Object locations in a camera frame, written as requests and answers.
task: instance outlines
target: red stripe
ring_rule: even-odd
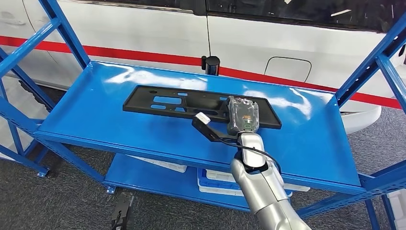
[[[17,37],[7,37],[0,36],[0,45],[5,46],[20,46],[26,39],[17,38]],[[129,60],[139,60],[139,61],[153,61],[153,62],[162,62],[162,63],[171,63],[171,64],[181,64],[181,65],[190,65],[190,66],[200,66],[201,59],[199,57],[186,57],[179,55],[170,55],[170,54],[159,54],[159,53],[150,53],[143,51],[133,51],[125,49],[114,49],[114,48],[105,48],[97,46],[83,46],[86,53],[91,56],[100,56],[100,57],[109,57],[109,58],[122,58]],[[47,42],[43,41],[35,49],[55,51],[62,53],[70,53],[68,46],[65,43],[59,42]],[[226,67],[220,67],[220,75],[225,75],[234,78],[246,79],[251,81],[262,81],[269,82],[281,85],[289,85],[295,87],[304,87],[316,90],[324,90],[336,92],[337,89],[310,84],[306,82],[300,82],[295,80],[289,80],[284,78],[272,77],[264,74],[246,72],[237,69],[230,69]],[[396,109],[401,109],[399,102],[396,99],[380,97],[375,95],[369,95],[364,93],[355,93],[351,100],[366,102],[371,104],[377,104],[387,107],[392,107]]]

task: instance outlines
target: car bumper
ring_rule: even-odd
[[[381,112],[382,107],[376,106],[365,112],[341,113],[345,132],[350,134],[372,125],[381,116]]]

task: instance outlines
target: blue metal shelf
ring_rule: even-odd
[[[8,120],[11,131],[15,130],[13,126],[25,131],[102,184],[107,192],[113,193],[116,186],[123,186],[247,210],[242,197],[237,199],[198,192],[195,168],[189,168],[183,174],[169,172],[123,155],[227,172],[236,151],[221,143],[208,142],[191,126],[191,120],[123,112],[124,100],[138,84],[267,98],[282,121],[282,129],[261,128],[259,134],[264,140],[265,149],[281,164],[285,182],[338,192],[298,210],[301,217],[406,188],[406,160],[372,175],[357,173],[339,113],[339,107],[378,69],[382,70],[406,112],[406,86],[389,61],[406,43],[406,13],[343,86],[336,93],[330,93],[202,74],[91,62],[57,1],[39,1],[50,23],[10,56],[0,50],[0,77],[9,70],[14,71],[52,110],[52,101],[17,66],[17,62],[55,29],[60,32],[84,71],[45,121],[29,119],[9,104],[6,97],[0,97],[0,115]],[[224,130],[225,125],[215,124],[215,128]],[[61,142],[120,154],[116,154],[104,177]],[[6,152],[6,155],[15,154],[1,147],[0,151]],[[47,170],[28,161],[22,154],[16,153],[19,162],[38,170]],[[366,204],[374,221],[372,227],[376,229],[371,203],[366,201]]]
[[[197,169],[181,173],[124,154],[116,154],[105,182],[117,187],[137,189],[193,200],[221,207],[249,211],[242,196],[202,193],[197,185]]]
[[[292,184],[302,185],[304,180],[323,189],[330,182],[335,183],[333,191],[362,191],[337,101],[329,92],[91,61],[35,134],[63,143],[229,171],[236,149],[208,141],[190,119],[124,112],[123,103],[138,84],[265,97],[281,119],[282,129],[260,128],[258,133],[283,173],[300,178]],[[225,129],[226,125],[214,127]]]

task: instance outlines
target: shelf foot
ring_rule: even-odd
[[[115,189],[116,189],[115,186],[108,186],[106,192],[107,192],[108,194],[114,194],[114,193],[115,193]]]

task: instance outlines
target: lower shelf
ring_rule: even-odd
[[[186,172],[181,173],[124,154],[116,154],[106,174],[105,182],[118,187],[249,211],[243,196],[200,192],[197,169],[193,167],[188,167]]]

